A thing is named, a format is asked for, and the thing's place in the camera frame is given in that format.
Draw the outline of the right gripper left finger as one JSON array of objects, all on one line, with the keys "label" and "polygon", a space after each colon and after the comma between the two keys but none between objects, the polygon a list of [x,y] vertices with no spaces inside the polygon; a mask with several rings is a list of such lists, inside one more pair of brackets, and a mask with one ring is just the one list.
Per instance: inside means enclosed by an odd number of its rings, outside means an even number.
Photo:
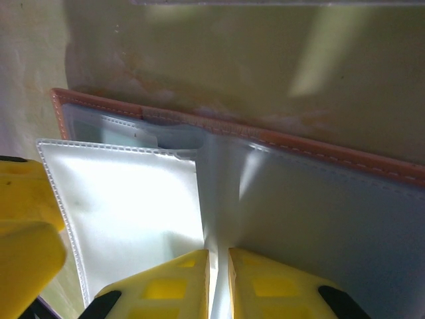
[{"label": "right gripper left finger", "polygon": [[195,250],[104,287],[81,318],[208,318],[209,251]]}]

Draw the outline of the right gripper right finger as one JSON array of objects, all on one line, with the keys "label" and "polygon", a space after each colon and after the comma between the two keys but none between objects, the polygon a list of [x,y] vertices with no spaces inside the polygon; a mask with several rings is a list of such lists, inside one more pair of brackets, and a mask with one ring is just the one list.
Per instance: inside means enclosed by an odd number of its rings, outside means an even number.
[{"label": "right gripper right finger", "polygon": [[233,318],[369,318],[334,282],[238,248],[228,250]]}]

